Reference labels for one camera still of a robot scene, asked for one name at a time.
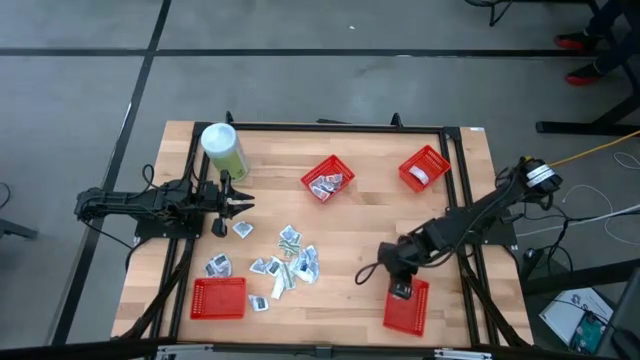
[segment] black bracket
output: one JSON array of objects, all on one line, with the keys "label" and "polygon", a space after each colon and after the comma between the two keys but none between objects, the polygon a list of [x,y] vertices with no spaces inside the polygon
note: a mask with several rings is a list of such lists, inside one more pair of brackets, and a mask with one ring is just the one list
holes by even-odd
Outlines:
[{"label": "black bracket", "polygon": [[445,126],[442,128],[444,133],[451,139],[455,141],[462,140],[462,135],[460,134],[460,128],[454,126]]},{"label": "black bracket", "polygon": [[140,219],[138,226],[136,226],[135,235],[140,239],[197,239],[202,235],[203,224],[204,214],[192,214],[188,221],[170,226],[162,220]]},{"label": "black bracket", "polygon": [[320,119],[316,120],[316,123],[318,123],[318,124],[341,124],[341,125],[349,125],[349,124],[351,124],[351,123],[348,123],[346,121],[323,119],[323,118],[320,118]]},{"label": "black bracket", "polygon": [[[464,207],[447,208],[446,215],[459,214],[464,211],[466,211]],[[509,210],[505,210],[504,215],[497,218],[491,224],[491,227],[484,233],[484,236],[473,236],[473,233],[470,233],[470,236],[466,237],[464,243],[469,245],[517,245],[518,241],[513,225],[510,223],[505,224],[500,220],[501,218],[509,216],[511,216],[511,213]]]},{"label": "black bracket", "polygon": [[404,127],[404,125],[402,125],[402,119],[400,118],[400,114],[398,113],[393,114],[393,116],[391,117],[391,126],[395,126],[397,128]]},{"label": "black bracket", "polygon": [[227,111],[227,113],[225,114],[225,122],[227,124],[231,124],[232,122],[234,122],[233,115],[231,115],[231,111]]},{"label": "black bracket", "polygon": [[333,356],[333,346],[331,345],[317,345],[316,357],[322,359],[330,359]]}]

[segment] red plastic bin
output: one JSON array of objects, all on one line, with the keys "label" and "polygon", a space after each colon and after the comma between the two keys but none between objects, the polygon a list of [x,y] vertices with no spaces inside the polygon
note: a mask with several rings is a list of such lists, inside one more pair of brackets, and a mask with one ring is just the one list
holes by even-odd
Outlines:
[{"label": "red plastic bin", "polygon": [[[313,180],[317,179],[320,175],[333,175],[338,173],[342,173],[342,184],[340,184],[340,188],[338,189],[338,191],[331,193],[331,195],[329,195],[329,197],[325,201],[322,201],[319,197],[313,195],[313,192],[311,192],[311,188],[309,188],[309,184],[311,184]],[[356,175],[353,173],[353,171],[351,171],[351,169],[347,167],[347,165],[340,161],[337,156],[331,155],[323,162],[318,164],[318,166],[309,171],[305,176],[303,176],[300,181],[302,181],[304,186],[307,188],[307,190],[309,190],[309,192],[311,192],[311,195],[313,195],[314,198],[318,199],[320,202],[326,203],[335,194],[346,188],[351,180],[353,180],[353,178],[355,177]]]},{"label": "red plastic bin", "polygon": [[245,278],[200,278],[193,285],[191,319],[242,319],[247,303]]},{"label": "red plastic bin", "polygon": [[411,280],[411,287],[413,290],[409,300],[401,299],[391,293],[387,294],[382,324],[389,329],[422,336],[427,314],[429,283],[414,277]]},{"label": "red plastic bin", "polygon": [[[415,176],[411,175],[409,169],[412,166],[419,167],[429,176],[429,181],[426,184],[422,184]],[[451,169],[451,165],[445,160],[437,151],[429,145],[426,145],[420,151],[415,153],[409,160],[405,161],[398,171],[400,177],[413,191],[420,192],[431,184],[433,184],[442,174]]]}]

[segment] white cap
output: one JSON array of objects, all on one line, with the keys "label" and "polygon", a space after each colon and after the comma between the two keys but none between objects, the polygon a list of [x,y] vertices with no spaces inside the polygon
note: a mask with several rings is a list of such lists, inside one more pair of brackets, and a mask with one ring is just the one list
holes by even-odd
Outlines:
[{"label": "white cap", "polygon": [[209,125],[202,132],[200,143],[210,158],[227,156],[238,143],[236,130],[225,123]]}]

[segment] person's leg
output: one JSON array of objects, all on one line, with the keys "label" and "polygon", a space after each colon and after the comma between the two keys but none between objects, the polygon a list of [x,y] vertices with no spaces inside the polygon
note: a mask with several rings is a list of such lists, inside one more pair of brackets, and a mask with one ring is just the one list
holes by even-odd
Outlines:
[{"label": "person's leg", "polygon": [[561,48],[591,51],[611,28],[616,19],[622,15],[618,0],[609,0],[589,21],[589,25],[581,32],[563,34],[555,37],[556,45]]},{"label": "person's leg", "polygon": [[638,41],[640,39],[630,33],[618,46],[602,54],[593,63],[569,73],[566,77],[567,82],[571,85],[581,86],[600,80],[633,55],[638,48]]}]

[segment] metal table leg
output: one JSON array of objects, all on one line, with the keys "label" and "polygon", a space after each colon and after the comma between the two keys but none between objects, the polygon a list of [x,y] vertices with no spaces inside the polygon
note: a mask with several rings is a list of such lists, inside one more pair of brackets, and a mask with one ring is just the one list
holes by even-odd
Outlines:
[{"label": "metal table leg", "polygon": [[4,235],[18,235],[27,239],[35,239],[38,232],[11,221],[0,219],[0,238]]}]

